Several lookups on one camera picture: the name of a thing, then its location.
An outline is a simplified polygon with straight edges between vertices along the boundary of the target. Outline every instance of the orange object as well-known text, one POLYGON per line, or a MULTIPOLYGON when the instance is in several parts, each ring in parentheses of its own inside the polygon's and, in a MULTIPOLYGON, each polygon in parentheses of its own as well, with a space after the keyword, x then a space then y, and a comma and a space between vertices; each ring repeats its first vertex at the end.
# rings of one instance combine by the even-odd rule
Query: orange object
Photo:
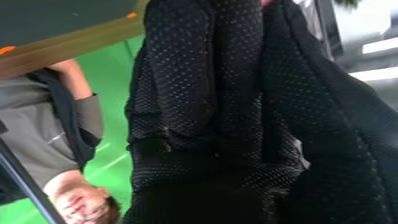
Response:
POLYGON ((132 13, 128 14, 128 18, 133 19, 135 17, 137 17, 137 13, 132 12, 132 13))
POLYGON ((7 47, 0 48, 0 54, 5 54, 14 49, 16 49, 16 46, 7 46, 7 47))

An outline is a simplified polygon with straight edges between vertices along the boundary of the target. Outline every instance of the black garment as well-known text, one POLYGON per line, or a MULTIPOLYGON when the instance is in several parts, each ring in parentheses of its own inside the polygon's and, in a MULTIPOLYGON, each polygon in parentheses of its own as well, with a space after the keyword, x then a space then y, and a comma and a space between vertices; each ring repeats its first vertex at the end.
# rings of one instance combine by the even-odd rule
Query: black garment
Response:
POLYGON ((398 222, 398 116, 291 0, 151 1, 126 115, 126 224, 398 222))
MULTIPOLYGON (((69 147, 73 150, 73 156, 84 170, 89 160, 94 158, 94 147, 100 144, 98 137, 78 127, 76 122, 76 108, 75 99, 59 79, 57 74, 50 70, 39 70, 29 74, 34 81, 48 85, 48 91, 53 100, 53 107, 57 116, 62 123, 66 137, 69 140, 69 147)), ((5 170, 0 168, 0 205, 14 202, 25 198, 20 192, 18 186, 11 180, 5 170)))

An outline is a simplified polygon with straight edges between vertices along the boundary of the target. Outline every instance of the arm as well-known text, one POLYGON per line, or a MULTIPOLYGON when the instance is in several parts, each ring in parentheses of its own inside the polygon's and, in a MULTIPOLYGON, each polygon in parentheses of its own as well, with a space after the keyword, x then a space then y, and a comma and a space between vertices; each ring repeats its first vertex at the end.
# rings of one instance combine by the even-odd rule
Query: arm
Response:
POLYGON ((92 90, 76 60, 69 59, 59 62, 48 68, 59 72, 59 79, 69 89, 75 100, 89 98, 92 90))
POLYGON ((89 82, 85 80, 84 71, 75 59, 59 62, 48 67, 59 72, 60 82, 71 92, 76 100, 78 126, 85 132, 101 139, 103 137, 103 115, 98 95, 92 94, 89 82))

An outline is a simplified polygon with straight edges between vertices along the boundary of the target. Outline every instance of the gray shirt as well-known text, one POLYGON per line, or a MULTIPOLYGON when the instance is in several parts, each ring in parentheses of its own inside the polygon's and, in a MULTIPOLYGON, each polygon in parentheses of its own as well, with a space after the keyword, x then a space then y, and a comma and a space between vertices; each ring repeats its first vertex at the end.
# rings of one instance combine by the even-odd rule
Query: gray shirt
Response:
MULTIPOLYGON (((98 96, 76 101, 80 128, 101 138, 103 119, 98 96)), ((32 178, 45 188, 52 178, 78 169, 66 133, 53 111, 46 85, 27 76, 0 81, 2 138, 32 178)))

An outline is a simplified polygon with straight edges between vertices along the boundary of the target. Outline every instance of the green background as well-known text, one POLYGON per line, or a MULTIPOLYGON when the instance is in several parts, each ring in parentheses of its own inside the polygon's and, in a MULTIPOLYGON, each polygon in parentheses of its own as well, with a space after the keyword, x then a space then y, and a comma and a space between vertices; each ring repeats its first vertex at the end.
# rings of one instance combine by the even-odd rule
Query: green background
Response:
MULTIPOLYGON (((128 123, 124 104, 132 81, 133 58, 142 45, 142 36, 78 57, 87 80, 100 94, 105 138, 96 158, 85 168, 85 177, 96 186, 105 186, 116 196, 123 212, 132 199, 132 158, 126 151, 128 123)), ((45 224, 32 202, 23 200, 0 207, 0 224, 45 224)))

